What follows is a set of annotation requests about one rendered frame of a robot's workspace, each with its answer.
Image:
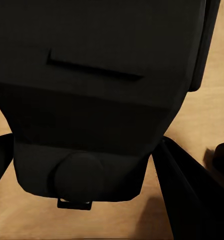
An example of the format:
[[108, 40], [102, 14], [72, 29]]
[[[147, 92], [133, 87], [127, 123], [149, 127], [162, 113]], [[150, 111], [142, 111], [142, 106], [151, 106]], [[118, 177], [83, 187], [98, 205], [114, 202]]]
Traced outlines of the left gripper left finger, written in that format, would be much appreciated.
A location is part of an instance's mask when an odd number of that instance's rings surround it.
[[13, 133], [0, 136], [0, 179], [14, 158]]

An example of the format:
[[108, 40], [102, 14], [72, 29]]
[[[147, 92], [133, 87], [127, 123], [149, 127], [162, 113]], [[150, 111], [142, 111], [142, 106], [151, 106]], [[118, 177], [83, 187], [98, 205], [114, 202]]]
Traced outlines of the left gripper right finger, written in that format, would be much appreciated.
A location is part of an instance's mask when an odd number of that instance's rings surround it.
[[169, 137], [152, 157], [174, 240], [224, 240], [224, 184]]

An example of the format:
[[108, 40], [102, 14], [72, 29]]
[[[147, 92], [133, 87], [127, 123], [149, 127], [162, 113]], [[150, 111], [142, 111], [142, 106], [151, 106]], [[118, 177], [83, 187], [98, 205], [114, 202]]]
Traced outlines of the digital camera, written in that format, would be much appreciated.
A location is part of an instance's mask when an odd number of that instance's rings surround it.
[[200, 89], [221, 0], [0, 0], [0, 109], [18, 183], [91, 210], [141, 193]]

